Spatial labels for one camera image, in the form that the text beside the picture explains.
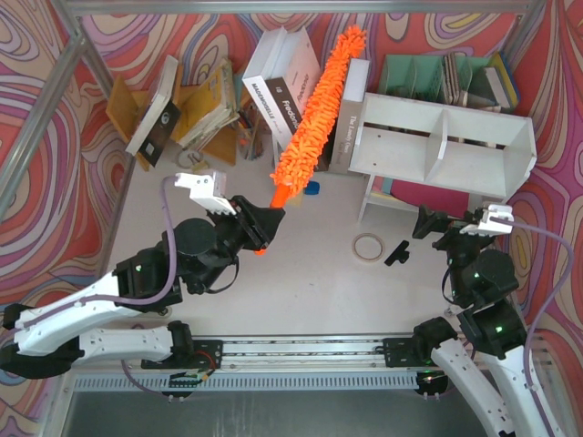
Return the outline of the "orange microfiber duster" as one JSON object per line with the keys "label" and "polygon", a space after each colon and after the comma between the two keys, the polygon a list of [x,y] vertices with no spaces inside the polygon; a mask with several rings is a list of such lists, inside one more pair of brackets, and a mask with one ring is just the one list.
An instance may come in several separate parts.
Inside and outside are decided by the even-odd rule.
{"label": "orange microfiber duster", "polygon": [[283,211],[287,201],[307,187],[338,117],[350,62],[365,47],[366,31],[358,25],[347,27],[338,36],[302,122],[271,174],[275,192],[270,210]]}

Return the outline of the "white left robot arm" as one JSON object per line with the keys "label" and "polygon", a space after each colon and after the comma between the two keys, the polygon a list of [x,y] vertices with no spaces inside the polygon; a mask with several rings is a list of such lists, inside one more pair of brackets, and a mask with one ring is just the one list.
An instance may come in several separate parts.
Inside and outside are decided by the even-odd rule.
{"label": "white left robot arm", "polygon": [[201,357],[187,323],[143,330],[110,329],[113,321],[155,313],[183,301],[182,293],[218,294],[215,281],[239,267],[241,250],[266,249],[285,215],[243,196],[232,214],[188,218],[156,246],[121,261],[81,291],[43,307],[10,304],[3,326],[13,332],[1,349],[3,371],[38,380],[96,361],[140,360],[145,369],[194,368]]}

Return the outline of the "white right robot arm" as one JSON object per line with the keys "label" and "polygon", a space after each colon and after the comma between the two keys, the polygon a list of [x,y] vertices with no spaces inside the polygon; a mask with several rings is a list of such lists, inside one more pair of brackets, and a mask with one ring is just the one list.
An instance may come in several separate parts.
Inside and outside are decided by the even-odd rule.
{"label": "white right robot arm", "polygon": [[489,204],[456,219],[426,206],[418,209],[415,239],[433,232],[433,248],[447,256],[444,282],[449,303],[460,309],[455,330],[443,317],[414,328],[416,355],[451,380],[489,436],[562,436],[535,370],[526,326],[510,301],[518,287],[511,257],[492,248],[496,237],[519,227],[513,209]]}

